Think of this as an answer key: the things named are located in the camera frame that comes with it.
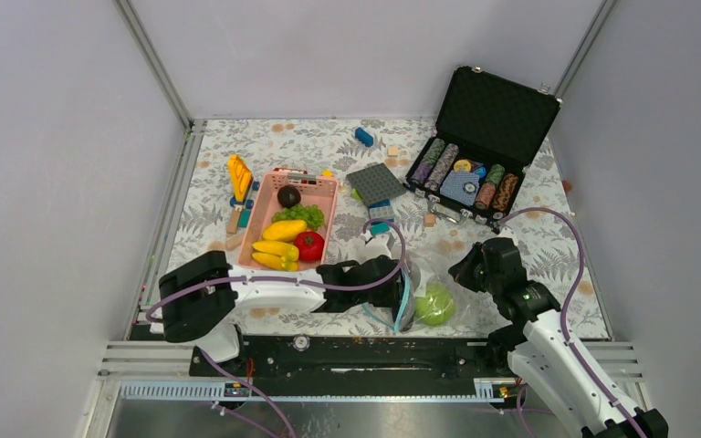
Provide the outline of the blue toy brick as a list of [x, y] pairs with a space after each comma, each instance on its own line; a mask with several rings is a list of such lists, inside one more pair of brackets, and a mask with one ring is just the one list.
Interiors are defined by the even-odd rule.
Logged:
[[355, 129], [354, 138], [365, 147], [371, 147], [374, 144], [374, 137], [361, 127]]

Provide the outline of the green fake grapes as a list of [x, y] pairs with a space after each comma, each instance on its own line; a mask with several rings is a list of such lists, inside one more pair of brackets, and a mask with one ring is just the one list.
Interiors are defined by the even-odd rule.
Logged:
[[271, 217], [271, 222], [276, 223], [287, 220], [303, 220], [308, 229], [318, 231], [325, 223], [325, 214], [315, 204], [297, 204], [276, 212]]

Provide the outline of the clear zip top bag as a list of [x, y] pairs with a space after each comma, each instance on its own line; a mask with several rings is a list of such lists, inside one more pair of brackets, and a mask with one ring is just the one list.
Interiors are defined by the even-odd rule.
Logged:
[[465, 331], [472, 324], [472, 299], [448, 277], [432, 252], [409, 250], [399, 281], [401, 297], [392, 305], [363, 304], [364, 314], [391, 333], [437, 328]]

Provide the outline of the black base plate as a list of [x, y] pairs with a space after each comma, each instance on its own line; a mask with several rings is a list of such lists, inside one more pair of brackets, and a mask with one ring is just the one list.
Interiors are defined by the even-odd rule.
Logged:
[[295, 336], [242, 335], [240, 355], [213, 367], [199, 349], [192, 377], [230, 373], [275, 399], [404, 397], [509, 402], [523, 380], [507, 366], [487, 364], [485, 339], [310, 338], [306, 351]]

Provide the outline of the grey lego brick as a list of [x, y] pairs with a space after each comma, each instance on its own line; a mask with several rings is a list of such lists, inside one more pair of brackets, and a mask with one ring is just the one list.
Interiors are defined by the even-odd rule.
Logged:
[[394, 221], [395, 211], [388, 201], [380, 202], [373, 204], [368, 208], [368, 216], [373, 223]]

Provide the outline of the yellow fake mango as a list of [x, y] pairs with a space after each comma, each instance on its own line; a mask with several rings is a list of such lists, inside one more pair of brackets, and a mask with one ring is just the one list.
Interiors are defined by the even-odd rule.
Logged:
[[268, 241], [292, 242], [299, 234], [308, 230], [308, 223], [302, 219], [274, 222], [262, 232], [262, 239]]

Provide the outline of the dark fake plum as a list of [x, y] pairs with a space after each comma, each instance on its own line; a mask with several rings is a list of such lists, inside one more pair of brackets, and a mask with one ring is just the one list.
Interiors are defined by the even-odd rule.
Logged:
[[277, 201], [284, 208], [292, 208], [301, 203], [302, 196], [298, 188], [287, 184], [279, 188], [277, 191]]

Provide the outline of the red fake apple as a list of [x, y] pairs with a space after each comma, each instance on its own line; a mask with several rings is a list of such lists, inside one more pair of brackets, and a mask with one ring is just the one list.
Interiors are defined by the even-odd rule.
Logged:
[[323, 257], [325, 239], [317, 232], [306, 231], [296, 236], [293, 245], [298, 249], [301, 262], [318, 262]]

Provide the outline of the poker chip on table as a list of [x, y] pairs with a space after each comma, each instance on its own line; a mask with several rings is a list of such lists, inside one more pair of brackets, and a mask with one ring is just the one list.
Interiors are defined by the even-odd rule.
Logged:
[[292, 347], [296, 351], [306, 351], [310, 346], [310, 338], [305, 335], [297, 335], [292, 340]]

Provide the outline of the green fake cabbage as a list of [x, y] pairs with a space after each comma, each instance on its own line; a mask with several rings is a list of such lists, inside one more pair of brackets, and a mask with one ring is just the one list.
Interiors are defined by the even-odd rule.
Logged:
[[452, 292], [445, 286], [432, 283], [422, 297], [415, 298], [415, 317], [428, 326], [446, 324], [455, 314]]

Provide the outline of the yellow toy block stack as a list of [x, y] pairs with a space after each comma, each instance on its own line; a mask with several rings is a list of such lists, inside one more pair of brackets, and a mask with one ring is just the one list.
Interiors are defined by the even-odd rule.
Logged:
[[231, 155], [227, 165], [233, 187], [233, 199], [235, 203], [243, 203], [253, 183], [253, 173], [238, 155]]

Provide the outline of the yellow fake banana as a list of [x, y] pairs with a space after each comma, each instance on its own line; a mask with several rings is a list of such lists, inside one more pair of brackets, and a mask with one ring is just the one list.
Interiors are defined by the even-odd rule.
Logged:
[[298, 248], [290, 243], [261, 240], [252, 244], [252, 258], [261, 266], [278, 271], [298, 270]]

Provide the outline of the black poker chip case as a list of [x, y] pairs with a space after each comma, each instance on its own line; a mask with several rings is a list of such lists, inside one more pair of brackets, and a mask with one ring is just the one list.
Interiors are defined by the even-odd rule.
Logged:
[[[434, 124], [434, 134], [405, 174], [403, 187], [457, 213], [494, 227], [509, 215], [529, 166], [562, 106], [561, 98], [479, 67], [454, 70]], [[468, 160], [486, 171], [463, 203], [434, 183], [432, 173], [450, 145], [455, 162]]]

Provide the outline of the pink plastic basket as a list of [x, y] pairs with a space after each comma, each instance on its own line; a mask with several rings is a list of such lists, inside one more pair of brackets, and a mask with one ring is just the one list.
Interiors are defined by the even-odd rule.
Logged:
[[277, 169], [259, 185], [237, 263], [285, 270], [316, 267], [326, 259], [339, 182], [332, 176]]

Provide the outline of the wooden plank block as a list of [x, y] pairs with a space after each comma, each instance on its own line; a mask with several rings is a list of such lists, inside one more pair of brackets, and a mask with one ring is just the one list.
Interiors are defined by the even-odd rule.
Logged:
[[229, 236], [225, 240], [225, 251], [236, 250], [244, 241], [245, 234], [239, 233], [237, 235]]

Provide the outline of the grey lego baseplate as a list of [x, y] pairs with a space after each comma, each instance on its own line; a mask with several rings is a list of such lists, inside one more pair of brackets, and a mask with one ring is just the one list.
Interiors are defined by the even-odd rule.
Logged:
[[406, 193], [403, 183], [384, 163], [373, 164], [351, 172], [347, 175], [347, 181], [367, 207], [382, 201], [390, 201]]

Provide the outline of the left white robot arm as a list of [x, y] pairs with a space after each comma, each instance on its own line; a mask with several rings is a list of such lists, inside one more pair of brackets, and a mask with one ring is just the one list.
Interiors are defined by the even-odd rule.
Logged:
[[343, 313], [370, 304], [401, 315], [413, 294], [404, 260], [387, 255], [285, 272], [231, 265], [212, 251], [164, 275], [159, 287], [145, 318], [162, 325], [166, 341], [193, 343], [226, 375], [246, 365], [240, 330], [226, 319], [236, 309]]

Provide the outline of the teal toy block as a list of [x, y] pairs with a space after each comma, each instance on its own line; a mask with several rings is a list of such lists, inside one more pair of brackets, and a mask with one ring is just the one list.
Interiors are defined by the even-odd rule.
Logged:
[[381, 235], [390, 231], [390, 226], [387, 222], [374, 223], [370, 226], [369, 231], [372, 236]]

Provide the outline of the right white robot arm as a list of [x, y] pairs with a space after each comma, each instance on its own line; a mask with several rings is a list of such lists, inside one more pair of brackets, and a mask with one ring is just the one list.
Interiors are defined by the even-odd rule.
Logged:
[[564, 305], [528, 278], [512, 239], [474, 244], [448, 273], [458, 285], [490, 294], [509, 322], [487, 338], [488, 367], [521, 378], [571, 436], [668, 436], [664, 416], [644, 409], [618, 387], [570, 330]]

